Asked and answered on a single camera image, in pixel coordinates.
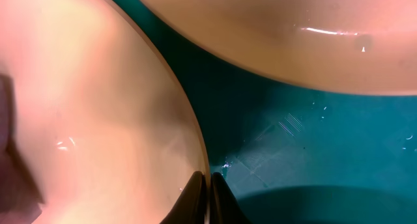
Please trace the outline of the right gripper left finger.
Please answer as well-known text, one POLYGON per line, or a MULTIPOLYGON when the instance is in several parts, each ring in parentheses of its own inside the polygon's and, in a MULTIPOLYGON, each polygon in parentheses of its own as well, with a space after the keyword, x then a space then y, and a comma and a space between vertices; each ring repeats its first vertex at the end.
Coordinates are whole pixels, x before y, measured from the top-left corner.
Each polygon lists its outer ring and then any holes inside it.
POLYGON ((206 180, 195 171, 176 203, 161 224, 204 224, 206 213, 206 180))

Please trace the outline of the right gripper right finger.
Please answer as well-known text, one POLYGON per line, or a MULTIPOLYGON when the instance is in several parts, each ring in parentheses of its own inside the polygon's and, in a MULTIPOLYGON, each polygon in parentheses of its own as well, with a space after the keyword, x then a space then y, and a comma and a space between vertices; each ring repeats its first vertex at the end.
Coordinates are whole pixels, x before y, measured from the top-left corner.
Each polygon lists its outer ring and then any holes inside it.
POLYGON ((251 224, 219 172, 210 179, 210 224, 251 224))

